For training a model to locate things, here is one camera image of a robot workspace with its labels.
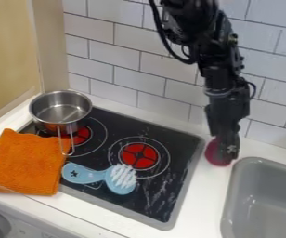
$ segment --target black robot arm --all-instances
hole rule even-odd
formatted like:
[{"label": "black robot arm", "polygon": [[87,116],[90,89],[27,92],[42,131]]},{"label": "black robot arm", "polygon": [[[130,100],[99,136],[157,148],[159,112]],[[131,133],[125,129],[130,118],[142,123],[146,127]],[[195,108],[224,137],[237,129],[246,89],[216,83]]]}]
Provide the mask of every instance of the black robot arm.
[{"label": "black robot arm", "polygon": [[[250,114],[250,99],[255,94],[255,85],[240,77],[244,58],[238,36],[215,0],[162,0],[161,17],[154,0],[149,3],[157,32],[171,55],[186,64],[198,63],[210,101],[205,112],[215,137],[207,158],[215,165],[228,165],[238,158],[239,121]],[[177,55],[168,40],[181,45],[186,57]]]}]

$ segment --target sink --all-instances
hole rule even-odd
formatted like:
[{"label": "sink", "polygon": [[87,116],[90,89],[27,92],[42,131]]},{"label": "sink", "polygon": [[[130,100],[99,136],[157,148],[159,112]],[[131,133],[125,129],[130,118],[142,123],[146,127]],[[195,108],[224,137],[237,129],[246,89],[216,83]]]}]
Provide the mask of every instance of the sink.
[{"label": "sink", "polygon": [[235,164],[221,232],[224,238],[286,238],[286,165],[260,158]]}]

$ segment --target orange towel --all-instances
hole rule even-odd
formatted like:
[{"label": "orange towel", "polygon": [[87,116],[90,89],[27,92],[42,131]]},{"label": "orange towel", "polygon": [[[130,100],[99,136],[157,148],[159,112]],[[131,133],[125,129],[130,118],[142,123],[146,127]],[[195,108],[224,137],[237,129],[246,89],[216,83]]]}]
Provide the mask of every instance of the orange towel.
[{"label": "orange towel", "polygon": [[[70,140],[62,142],[67,153]],[[5,129],[0,137],[0,192],[56,194],[65,159],[58,138],[41,138]]]}]

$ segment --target black stovetop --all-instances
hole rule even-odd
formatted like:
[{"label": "black stovetop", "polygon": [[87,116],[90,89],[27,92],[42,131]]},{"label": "black stovetop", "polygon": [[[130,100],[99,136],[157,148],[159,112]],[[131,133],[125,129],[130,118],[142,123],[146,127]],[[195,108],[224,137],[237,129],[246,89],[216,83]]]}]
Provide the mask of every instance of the black stovetop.
[{"label": "black stovetop", "polygon": [[[33,124],[21,132],[47,137]],[[93,170],[131,165],[136,169],[136,189],[117,195],[103,181],[82,185],[62,178],[62,191],[161,230],[174,226],[200,157],[200,138],[94,108],[75,142],[79,145],[67,163]]]}]

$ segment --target metal pot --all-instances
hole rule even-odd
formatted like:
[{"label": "metal pot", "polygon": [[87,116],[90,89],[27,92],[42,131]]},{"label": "metal pot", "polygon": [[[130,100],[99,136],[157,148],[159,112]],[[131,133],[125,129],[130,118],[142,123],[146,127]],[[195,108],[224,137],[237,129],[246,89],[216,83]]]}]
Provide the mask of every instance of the metal pot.
[{"label": "metal pot", "polygon": [[55,91],[45,93],[31,102],[30,114],[36,126],[47,133],[58,136],[62,150],[61,135],[71,135],[71,153],[75,147],[73,133],[85,125],[85,119],[92,110],[91,100],[74,91]]}]

